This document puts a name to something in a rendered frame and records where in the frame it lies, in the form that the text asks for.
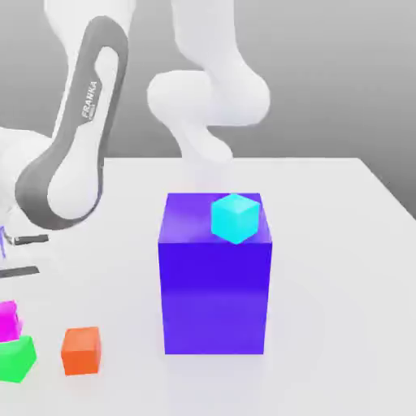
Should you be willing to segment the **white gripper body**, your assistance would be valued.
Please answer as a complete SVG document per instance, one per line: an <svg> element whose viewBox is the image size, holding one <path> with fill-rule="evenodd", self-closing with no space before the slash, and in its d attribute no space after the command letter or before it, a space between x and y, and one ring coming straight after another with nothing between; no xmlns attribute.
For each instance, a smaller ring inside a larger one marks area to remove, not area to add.
<svg viewBox="0 0 416 416"><path fill-rule="evenodd" d="M0 301L20 301L40 292L44 267L32 259L0 259Z"/></svg>

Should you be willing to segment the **small magenta cube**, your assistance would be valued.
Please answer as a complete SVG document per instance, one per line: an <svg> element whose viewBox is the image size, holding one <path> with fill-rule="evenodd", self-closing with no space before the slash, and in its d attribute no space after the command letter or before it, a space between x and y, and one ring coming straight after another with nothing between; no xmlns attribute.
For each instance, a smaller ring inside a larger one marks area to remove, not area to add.
<svg viewBox="0 0 416 416"><path fill-rule="evenodd" d="M18 340L15 334L15 301L0 302L0 342Z"/></svg>

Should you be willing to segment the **small green cube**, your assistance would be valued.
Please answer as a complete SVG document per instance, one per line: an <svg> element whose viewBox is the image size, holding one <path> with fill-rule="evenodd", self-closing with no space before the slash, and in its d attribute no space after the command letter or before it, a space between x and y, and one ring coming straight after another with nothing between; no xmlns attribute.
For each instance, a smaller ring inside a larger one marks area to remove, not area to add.
<svg viewBox="0 0 416 416"><path fill-rule="evenodd" d="M31 336L0 343L0 381L21 383L37 360Z"/></svg>

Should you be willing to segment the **small orange cube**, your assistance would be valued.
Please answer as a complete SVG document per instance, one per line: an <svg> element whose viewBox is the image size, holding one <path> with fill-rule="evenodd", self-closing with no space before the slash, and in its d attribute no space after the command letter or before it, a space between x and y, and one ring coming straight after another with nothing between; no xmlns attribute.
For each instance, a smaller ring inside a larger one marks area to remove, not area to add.
<svg viewBox="0 0 416 416"><path fill-rule="evenodd" d="M98 327L68 328L61 348L65 375L97 374L102 345Z"/></svg>

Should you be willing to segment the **small cyan cube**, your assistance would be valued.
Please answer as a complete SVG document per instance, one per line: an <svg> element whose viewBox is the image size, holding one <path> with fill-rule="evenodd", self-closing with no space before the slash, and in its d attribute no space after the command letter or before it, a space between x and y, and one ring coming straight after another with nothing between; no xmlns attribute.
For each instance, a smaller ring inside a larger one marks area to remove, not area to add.
<svg viewBox="0 0 416 416"><path fill-rule="evenodd" d="M211 232L235 245L258 232L260 203L237 193L211 204Z"/></svg>

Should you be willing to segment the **large purple box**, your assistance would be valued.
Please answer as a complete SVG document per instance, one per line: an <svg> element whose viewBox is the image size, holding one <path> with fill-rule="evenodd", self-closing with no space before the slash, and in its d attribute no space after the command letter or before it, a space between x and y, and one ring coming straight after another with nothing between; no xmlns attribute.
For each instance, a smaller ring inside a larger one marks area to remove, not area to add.
<svg viewBox="0 0 416 416"><path fill-rule="evenodd" d="M221 193L168 193L158 238L167 354L264 351L272 237L264 209L258 232L233 244L212 234Z"/></svg>

